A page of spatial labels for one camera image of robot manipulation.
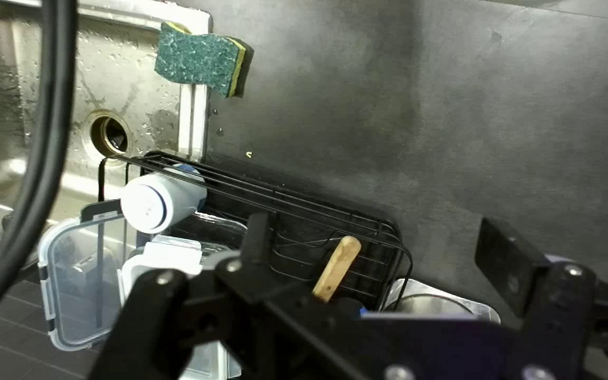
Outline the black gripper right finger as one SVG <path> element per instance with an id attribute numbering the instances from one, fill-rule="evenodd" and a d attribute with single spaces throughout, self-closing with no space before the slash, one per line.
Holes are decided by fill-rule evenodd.
<path id="1" fill-rule="evenodd" d="M 475 264 L 522 320 L 508 380 L 586 380 L 585 353 L 608 358 L 608 284 L 571 261 L 551 261 L 498 219 L 478 224 Z"/>

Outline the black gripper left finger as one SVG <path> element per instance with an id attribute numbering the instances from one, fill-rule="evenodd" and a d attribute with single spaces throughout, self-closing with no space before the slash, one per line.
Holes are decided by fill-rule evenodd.
<path id="1" fill-rule="evenodd" d="M 272 218 L 253 214 L 238 258 L 194 280 L 172 269 L 141 275 L 88 380 L 178 380 L 208 342 L 245 380 L 361 380 L 352 320 L 266 269 L 269 235 Z"/>

